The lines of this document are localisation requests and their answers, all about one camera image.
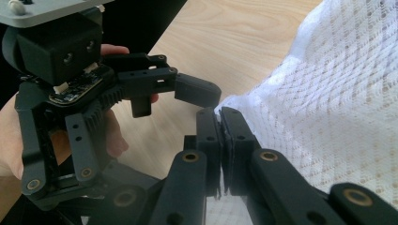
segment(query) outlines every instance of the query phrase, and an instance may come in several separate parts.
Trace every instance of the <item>circuit board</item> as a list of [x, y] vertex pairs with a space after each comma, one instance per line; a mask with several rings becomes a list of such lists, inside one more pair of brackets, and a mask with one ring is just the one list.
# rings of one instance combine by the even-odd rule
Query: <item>circuit board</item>
[[59, 94], [49, 95], [50, 101], [60, 105], [69, 105], [76, 102], [102, 81], [102, 71], [103, 67], [99, 66], [89, 73], [71, 79], [68, 82], [68, 89]]

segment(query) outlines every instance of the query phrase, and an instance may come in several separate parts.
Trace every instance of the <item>finger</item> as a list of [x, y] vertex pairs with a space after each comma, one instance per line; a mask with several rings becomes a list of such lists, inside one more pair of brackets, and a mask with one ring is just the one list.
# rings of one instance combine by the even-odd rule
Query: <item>finger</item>
[[111, 157], [117, 158], [129, 149], [129, 145], [122, 136], [120, 125], [117, 122], [115, 113], [109, 110], [105, 114], [106, 119], [106, 150]]
[[70, 143], [68, 133], [63, 129], [58, 129], [51, 135], [56, 162], [58, 165], [63, 163], [70, 156]]
[[0, 111], [0, 175], [14, 174], [21, 179], [23, 142], [20, 121], [14, 104], [15, 96]]
[[159, 100], [159, 95], [158, 94], [154, 94], [150, 97], [150, 102], [151, 103], [155, 103]]
[[120, 53], [129, 53], [129, 49], [124, 46], [115, 46], [110, 44], [102, 44], [100, 48], [100, 54], [120, 54]]

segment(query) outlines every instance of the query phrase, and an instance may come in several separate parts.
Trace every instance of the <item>mounting plate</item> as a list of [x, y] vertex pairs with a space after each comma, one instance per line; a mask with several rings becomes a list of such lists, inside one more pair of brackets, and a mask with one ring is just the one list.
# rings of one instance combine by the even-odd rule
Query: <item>mounting plate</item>
[[16, 15], [8, 6], [9, 0], [0, 0], [0, 23], [25, 28], [52, 21], [114, 0], [32, 0], [23, 5], [24, 15]]

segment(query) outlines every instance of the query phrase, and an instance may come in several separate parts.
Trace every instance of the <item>white netting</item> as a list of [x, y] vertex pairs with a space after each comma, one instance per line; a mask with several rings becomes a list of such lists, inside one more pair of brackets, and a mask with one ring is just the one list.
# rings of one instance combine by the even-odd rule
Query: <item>white netting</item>
[[219, 107], [240, 110], [313, 186], [356, 183], [398, 208], [397, 68], [397, 1], [324, 1], [281, 65]]

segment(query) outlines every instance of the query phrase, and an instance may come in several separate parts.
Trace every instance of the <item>light wood grain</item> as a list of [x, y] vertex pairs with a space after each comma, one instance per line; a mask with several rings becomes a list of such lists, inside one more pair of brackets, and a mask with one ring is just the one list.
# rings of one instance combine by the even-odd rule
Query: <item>light wood grain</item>
[[[216, 83], [222, 99], [266, 78], [287, 55], [299, 24], [321, 0], [188, 0], [150, 54], [165, 54], [179, 72]], [[161, 94], [152, 115], [133, 119], [130, 103], [113, 107], [130, 149], [120, 162], [163, 178], [184, 135], [195, 134], [199, 107]], [[0, 220], [19, 196], [0, 178]]]

